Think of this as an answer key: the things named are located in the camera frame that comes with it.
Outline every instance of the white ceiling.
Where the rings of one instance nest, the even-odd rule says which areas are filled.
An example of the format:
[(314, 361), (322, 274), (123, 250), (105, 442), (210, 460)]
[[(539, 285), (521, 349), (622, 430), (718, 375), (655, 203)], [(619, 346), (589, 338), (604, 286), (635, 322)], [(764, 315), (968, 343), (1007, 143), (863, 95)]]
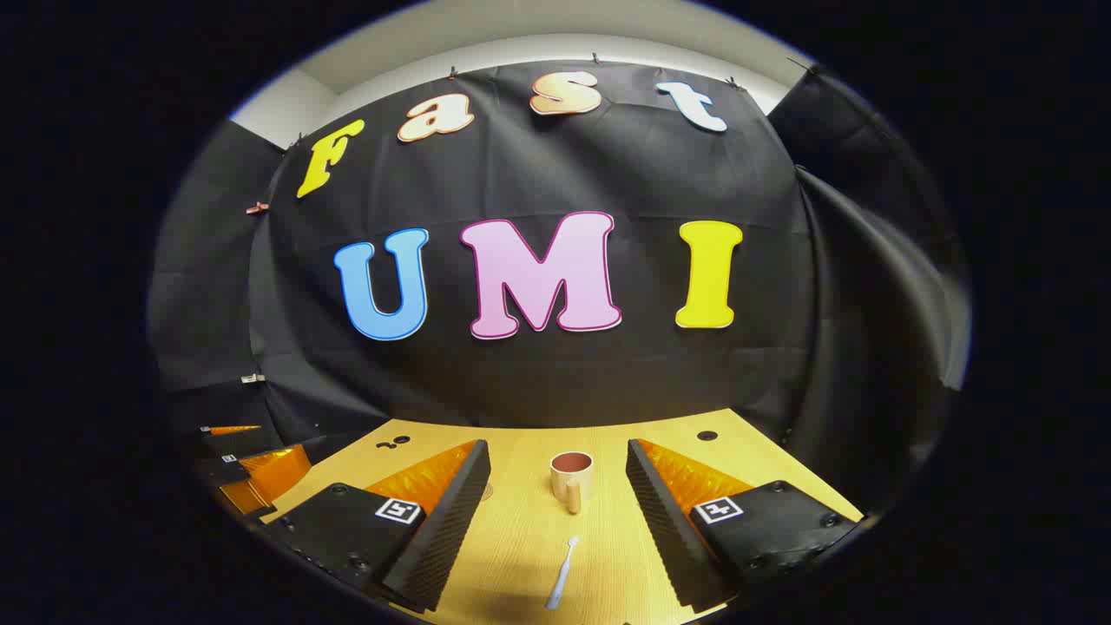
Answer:
[(607, 34), (665, 43), (791, 85), (805, 54), (730, 16), (680, 0), (432, 0), (393, 13), (309, 57), (298, 69), (334, 93), (401, 65), (476, 43), (530, 34)]

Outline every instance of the yellow letter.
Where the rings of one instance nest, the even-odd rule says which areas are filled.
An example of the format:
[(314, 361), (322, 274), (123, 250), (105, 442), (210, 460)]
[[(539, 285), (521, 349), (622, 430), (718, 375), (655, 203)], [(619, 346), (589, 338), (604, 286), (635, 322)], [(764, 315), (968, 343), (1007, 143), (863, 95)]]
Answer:
[(301, 182), (301, 188), (297, 190), (297, 196), (303, 198), (310, 191), (324, 185), (324, 182), (331, 177), (331, 173), (328, 173), (324, 167), (336, 164), (340, 161), (343, 150), (347, 149), (347, 138), (362, 132), (362, 120), (357, 119), (312, 145), (312, 159), (309, 160), (309, 170), (304, 172), (304, 182)]
[(539, 114), (590, 112), (602, 103), (602, 94), (591, 89), (598, 79), (584, 71), (561, 71), (541, 75), (532, 83), (538, 94), (529, 107)]
[(733, 323), (729, 306), (729, 265), (741, 229), (722, 221), (689, 221), (679, 235), (691, 248), (691, 280), (687, 305), (675, 312), (680, 329), (724, 329)]
[(474, 115), (467, 112), (470, 99), (462, 93), (448, 93), (431, 100), (424, 100), (406, 113), (411, 117), (398, 130), (398, 139), (404, 142), (419, 141), (433, 132), (447, 134), (467, 128), (474, 121)]

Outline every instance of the blue letter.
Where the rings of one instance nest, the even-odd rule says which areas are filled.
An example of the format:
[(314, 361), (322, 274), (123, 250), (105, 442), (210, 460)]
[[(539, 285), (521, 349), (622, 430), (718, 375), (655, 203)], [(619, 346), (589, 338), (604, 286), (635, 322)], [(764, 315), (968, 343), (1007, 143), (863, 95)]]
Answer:
[(352, 243), (336, 252), (336, 266), (343, 282), (343, 302), (351, 324), (374, 341), (398, 341), (420, 330), (428, 314), (424, 294), (424, 270), (420, 262), (420, 248), (428, 242), (428, 230), (409, 228), (386, 238), (386, 250), (398, 263), (398, 284), (401, 286), (401, 306), (390, 315), (374, 304), (370, 285), (370, 266), (374, 245)]
[(660, 82), (657, 89), (665, 93), (671, 93), (671, 99), (679, 107), (679, 112), (689, 119), (694, 125), (721, 132), (725, 129), (725, 122), (721, 118), (713, 117), (705, 112), (702, 104), (712, 104), (710, 98), (702, 93), (695, 93), (690, 84), (685, 82)]

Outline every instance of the table surface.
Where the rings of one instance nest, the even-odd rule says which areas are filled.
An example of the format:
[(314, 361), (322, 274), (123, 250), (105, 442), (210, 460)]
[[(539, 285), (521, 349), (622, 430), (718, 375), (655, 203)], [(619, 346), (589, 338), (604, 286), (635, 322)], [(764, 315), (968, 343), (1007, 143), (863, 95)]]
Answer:
[[(714, 441), (698, 433), (713, 431)], [(397, 436), (411, 441), (377, 447)], [(479, 504), (436, 612), (414, 614), (438, 625), (474, 623), (671, 625), (695, 614), (679, 605), (640, 506), (625, 477), (630, 438), (644, 438), (752, 486), (784, 480), (844, 517), (861, 513), (817, 475), (732, 411), (584, 429), (480, 429), (390, 421), (313, 466), (273, 501), (269, 523), (326, 486), (366, 488), (429, 456), (483, 438), (490, 451), (490, 498)], [(571, 515), (552, 496), (549, 460), (562, 452), (594, 457), (594, 496)], [(580, 538), (559, 609), (544, 603), (567, 542)]]

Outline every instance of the pink letter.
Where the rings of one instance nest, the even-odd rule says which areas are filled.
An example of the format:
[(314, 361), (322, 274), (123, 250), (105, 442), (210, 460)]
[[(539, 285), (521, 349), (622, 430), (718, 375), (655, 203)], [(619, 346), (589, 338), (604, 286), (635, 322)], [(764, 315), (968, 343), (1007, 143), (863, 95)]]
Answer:
[(509, 316), (503, 288), (524, 320), (540, 332), (548, 325), (556, 295), (567, 284), (567, 305), (556, 319), (564, 331), (604, 331), (621, 323), (621, 309), (610, 298), (605, 236), (613, 218), (604, 212), (572, 212), (560, 220), (548, 254), (539, 260), (517, 228), (506, 219), (471, 223), (459, 233), (474, 250), (479, 282), (479, 319), (471, 324), (476, 339), (506, 339), (520, 324)]

